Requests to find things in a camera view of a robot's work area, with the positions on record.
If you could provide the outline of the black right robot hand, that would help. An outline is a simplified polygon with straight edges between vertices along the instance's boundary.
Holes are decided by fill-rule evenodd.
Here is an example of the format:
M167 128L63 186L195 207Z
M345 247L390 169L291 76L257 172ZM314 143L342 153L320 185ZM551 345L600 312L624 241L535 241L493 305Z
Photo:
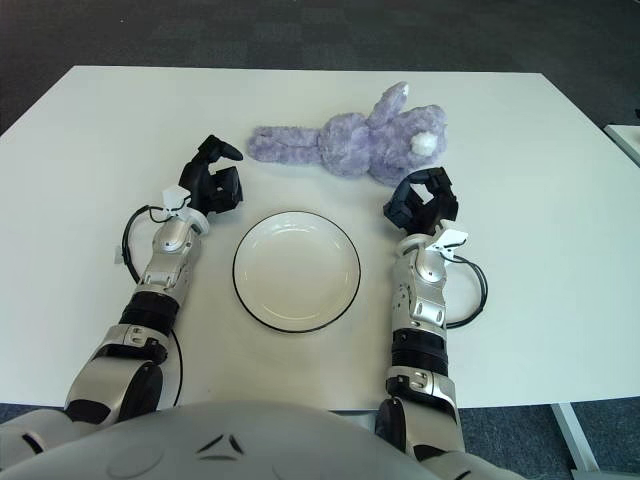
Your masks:
M456 220L459 204L451 185L446 170L436 167L413 172L396 187L383 213L408 233L396 247L398 257L422 244L424 237L444 234L444 222Z

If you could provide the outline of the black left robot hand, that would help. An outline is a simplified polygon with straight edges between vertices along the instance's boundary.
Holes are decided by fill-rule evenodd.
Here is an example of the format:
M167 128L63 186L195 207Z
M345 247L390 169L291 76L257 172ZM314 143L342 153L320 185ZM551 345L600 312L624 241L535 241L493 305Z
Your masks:
M198 147L196 155L181 173L178 185L187 193L178 194L178 205L167 212L177 213L189 206L204 216L214 212L224 213L235 209L243 201L243 191L235 166L211 173L209 167L220 158L242 161L243 155L232 145L215 135L209 135Z

